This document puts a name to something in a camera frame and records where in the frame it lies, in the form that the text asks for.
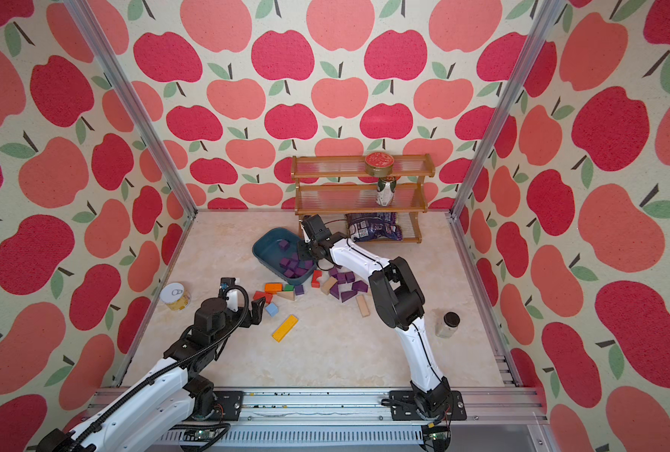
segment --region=apple wallpaper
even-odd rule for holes
[[[544,49],[460,223],[561,450],[670,450],[670,0],[572,0]]]
[[[0,2],[4,451],[76,424],[112,383],[187,220],[76,32],[62,3]]]
[[[425,197],[446,209],[541,3],[112,2],[128,34],[97,17],[200,209],[292,209],[292,156],[375,149],[430,153]],[[532,95],[556,60],[544,49]]]

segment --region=yellow block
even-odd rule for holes
[[[277,292],[282,292],[282,284],[265,284],[265,292],[268,294],[276,294]]]
[[[294,315],[290,315],[287,320],[280,325],[280,328],[277,328],[277,330],[272,333],[272,339],[276,341],[281,341],[287,333],[289,333],[290,330],[292,330],[292,327],[297,324],[297,317]]]

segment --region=beige block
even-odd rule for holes
[[[291,290],[286,292],[277,292],[276,295],[294,302],[294,292]]]
[[[335,284],[337,284],[337,278],[333,278],[332,276],[330,276],[330,279],[327,280],[327,281],[325,281],[325,282],[322,284],[322,286],[320,287],[320,290],[323,291],[323,294],[326,294],[326,295],[327,295],[327,294],[330,293],[330,289],[332,289],[332,287],[333,287]]]
[[[358,301],[358,308],[360,308],[360,315],[363,317],[367,317],[370,315],[370,310],[367,309],[367,302],[366,298],[363,295],[358,295],[355,297],[355,299]]]

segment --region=canned food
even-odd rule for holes
[[[162,303],[173,311],[183,310],[190,302],[190,293],[180,283],[171,283],[164,286],[159,294]]]

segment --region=tin lid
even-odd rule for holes
[[[366,156],[366,172],[373,177],[385,177],[393,172],[393,156],[384,152],[374,152]]]
[[[446,312],[443,316],[443,321],[451,328],[456,328],[461,322],[461,318],[455,312]]]
[[[182,294],[185,293],[185,287],[180,283],[171,283],[164,286],[164,289],[161,289],[159,298],[165,304],[176,303],[177,300],[182,298]]]

